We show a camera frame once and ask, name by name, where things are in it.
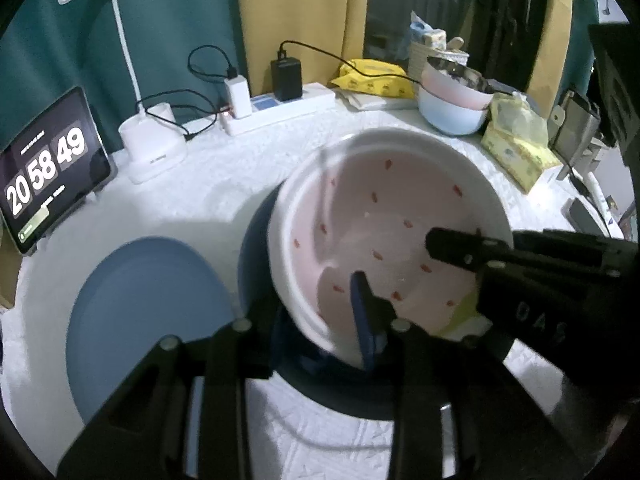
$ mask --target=teal curtain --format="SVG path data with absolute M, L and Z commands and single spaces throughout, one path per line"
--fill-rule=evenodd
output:
M 594 23 L 598 23 L 598 0 L 574 0 L 569 48 L 556 101 L 570 86 L 582 95 L 587 93 L 595 61 L 588 27 Z
M 143 96 L 190 88 L 213 102 L 222 101 L 223 86 L 197 79 L 186 69 L 190 50 L 205 43 L 222 47 L 246 74 L 238 0 L 118 2 Z M 225 72 L 219 53 L 197 56 L 205 72 Z M 78 85 L 84 87 L 107 150 L 122 147 L 118 126 L 134 114 L 135 96 L 111 0 L 72 0 L 64 6 L 57 0 L 25 0 L 0 38 L 0 78 L 0 150 L 37 114 Z M 154 102 L 162 100 L 207 107 L 189 96 Z

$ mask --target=power adapter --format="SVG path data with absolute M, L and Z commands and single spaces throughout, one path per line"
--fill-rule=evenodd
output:
M 295 57 L 287 57 L 284 49 L 278 51 L 278 59 L 271 61 L 273 94 L 280 102 L 302 97 L 302 66 Z
M 234 117 L 236 119 L 242 119 L 250 116 L 252 113 L 251 96 L 246 79 L 241 75 L 237 75 L 236 72 L 235 77 L 225 79 L 225 87 L 226 97 Z

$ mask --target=textured white blanket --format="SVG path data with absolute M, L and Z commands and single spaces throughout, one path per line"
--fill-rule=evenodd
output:
M 82 428 L 66 378 L 65 338 L 76 295 L 98 263 L 145 235 L 178 238 L 213 266 L 237 308 L 242 236 L 262 199 L 318 146 L 379 126 L 438 136 L 416 110 L 355 113 L 338 102 L 335 110 L 240 137 L 215 127 L 188 144 L 180 166 L 140 186 L 127 178 L 125 157 L 117 154 L 119 176 L 25 259 L 16 307 L 2 316 L 2 394 L 18 430 L 49 469 L 55 470 Z M 438 138 L 491 181 L 514 230 L 571 229 L 559 210 L 570 193 L 558 184 L 545 196 L 527 197 L 479 147 L 479 139 Z M 550 413 L 560 398 L 561 373 L 518 343 L 508 364 Z M 391 422 L 331 412 L 278 376 L 249 384 L 248 411 L 257 479 L 386 475 Z

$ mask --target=phone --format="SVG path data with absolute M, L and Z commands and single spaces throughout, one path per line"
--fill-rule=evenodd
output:
M 598 222 L 593 218 L 593 216 L 591 216 L 588 209 L 577 198 L 574 199 L 573 203 L 569 207 L 567 220 L 579 233 L 597 236 L 605 235 Z

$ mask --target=digital clock display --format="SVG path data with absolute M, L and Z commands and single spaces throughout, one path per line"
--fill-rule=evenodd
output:
M 84 92 L 73 88 L 0 153 L 0 212 L 20 252 L 110 174 Z

